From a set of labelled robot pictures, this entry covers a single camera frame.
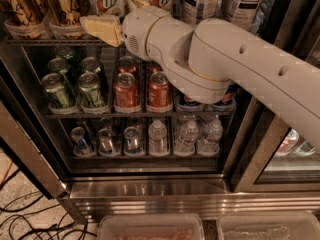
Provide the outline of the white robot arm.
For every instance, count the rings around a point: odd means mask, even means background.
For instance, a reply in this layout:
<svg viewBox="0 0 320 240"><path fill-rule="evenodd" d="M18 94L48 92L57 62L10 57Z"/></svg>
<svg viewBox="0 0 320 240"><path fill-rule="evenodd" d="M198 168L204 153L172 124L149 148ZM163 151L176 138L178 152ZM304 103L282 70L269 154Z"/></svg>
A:
<svg viewBox="0 0 320 240"><path fill-rule="evenodd" d="M191 99L220 101L231 81L262 102L312 146L320 148L320 69L221 19L192 26L155 6L80 18L105 43L158 63Z"/></svg>

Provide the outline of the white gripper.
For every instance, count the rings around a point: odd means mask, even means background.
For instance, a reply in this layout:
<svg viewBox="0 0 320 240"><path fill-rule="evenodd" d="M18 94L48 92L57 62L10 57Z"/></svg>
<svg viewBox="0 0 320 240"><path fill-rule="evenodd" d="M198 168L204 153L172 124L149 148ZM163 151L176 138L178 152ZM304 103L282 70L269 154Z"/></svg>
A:
<svg viewBox="0 0 320 240"><path fill-rule="evenodd" d="M114 15L88 15L80 18L82 28L90 35L97 37L105 43L119 47L123 41L127 50L143 59L149 60L146 44L149 32L153 25L170 13L145 0L125 0L128 13L122 23L118 16Z"/></svg>

